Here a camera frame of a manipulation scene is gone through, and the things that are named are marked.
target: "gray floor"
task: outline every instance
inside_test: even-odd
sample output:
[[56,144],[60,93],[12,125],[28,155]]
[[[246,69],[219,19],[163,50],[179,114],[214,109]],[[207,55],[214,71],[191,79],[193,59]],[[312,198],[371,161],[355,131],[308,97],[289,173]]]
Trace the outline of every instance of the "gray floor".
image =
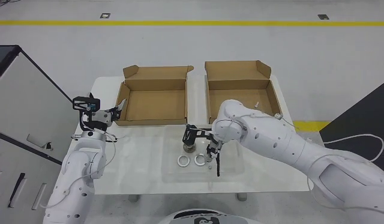
[[[321,144],[319,133],[299,133]],[[97,195],[87,224],[158,223],[176,211],[210,208],[265,224],[348,224],[345,214],[319,206],[309,192],[250,193],[239,202],[234,194],[143,195],[130,203],[127,195]]]

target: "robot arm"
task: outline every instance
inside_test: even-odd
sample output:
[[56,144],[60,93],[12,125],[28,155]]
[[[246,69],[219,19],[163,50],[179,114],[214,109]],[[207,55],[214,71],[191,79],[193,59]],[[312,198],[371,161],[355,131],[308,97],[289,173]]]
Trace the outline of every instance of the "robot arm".
[[303,140],[280,119],[279,115],[271,117],[239,101],[226,100],[212,132],[223,145],[237,140],[261,156],[298,169],[332,205],[344,209],[352,223],[382,223],[384,172],[357,154]]
[[[92,94],[73,100],[73,109],[80,111],[83,133],[73,136],[79,142],[64,157],[55,188],[44,207],[44,224],[84,223],[95,194],[94,180],[101,178],[104,168],[113,159],[106,164],[106,136],[109,135],[106,130],[119,118],[124,103],[125,100],[114,108],[100,110],[100,100]],[[82,119],[84,115],[88,117],[86,121]],[[82,148],[95,151],[83,151]]]

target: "workstation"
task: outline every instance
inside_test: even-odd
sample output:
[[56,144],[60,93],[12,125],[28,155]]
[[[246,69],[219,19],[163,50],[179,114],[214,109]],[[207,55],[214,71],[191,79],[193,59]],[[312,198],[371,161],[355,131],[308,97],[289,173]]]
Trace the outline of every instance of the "workstation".
[[[206,75],[192,75],[192,66],[132,65],[70,100],[19,46],[0,50],[2,116],[19,116],[12,126],[2,123],[8,159],[1,160],[28,160],[11,169],[2,164],[9,175],[1,179],[7,222],[39,220],[45,211],[43,223],[83,223],[94,195],[126,195],[135,203],[149,194],[233,193],[247,201],[247,193],[308,190],[317,202],[323,195],[327,207],[344,210],[351,223],[382,220],[384,172],[373,162],[383,139],[365,133],[325,142],[368,136],[381,145],[370,160],[303,139],[277,77],[261,61],[208,61]],[[33,98],[37,109],[21,108]],[[36,120],[47,126],[35,128]],[[17,215],[20,207],[25,215]],[[259,223],[203,208],[170,216],[162,223]]]

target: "white panel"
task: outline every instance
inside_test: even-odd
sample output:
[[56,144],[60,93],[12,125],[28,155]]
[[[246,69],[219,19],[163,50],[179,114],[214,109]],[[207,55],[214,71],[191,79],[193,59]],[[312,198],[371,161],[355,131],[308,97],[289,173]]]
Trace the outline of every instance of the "white panel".
[[[47,186],[41,197],[41,203],[47,203],[59,174],[60,165],[0,140],[0,171],[2,171],[0,175],[1,223],[42,223],[44,209],[38,207],[37,210],[33,210],[32,206],[43,183],[46,183]],[[8,208],[20,173],[25,173],[25,185],[14,208]]]
[[[3,134],[62,160],[78,121],[71,102],[20,54],[0,78]],[[51,142],[53,151],[41,147]]]

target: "cardboard box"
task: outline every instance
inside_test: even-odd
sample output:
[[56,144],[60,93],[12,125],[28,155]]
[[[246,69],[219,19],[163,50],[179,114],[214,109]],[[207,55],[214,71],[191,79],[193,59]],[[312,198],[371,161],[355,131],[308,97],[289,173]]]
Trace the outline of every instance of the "cardboard box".
[[272,82],[271,68],[261,61],[207,61],[207,109],[209,123],[217,118],[223,101],[234,99],[245,107],[268,115],[281,113]]
[[124,68],[119,104],[127,99],[116,121],[119,126],[187,123],[187,73],[192,66]]

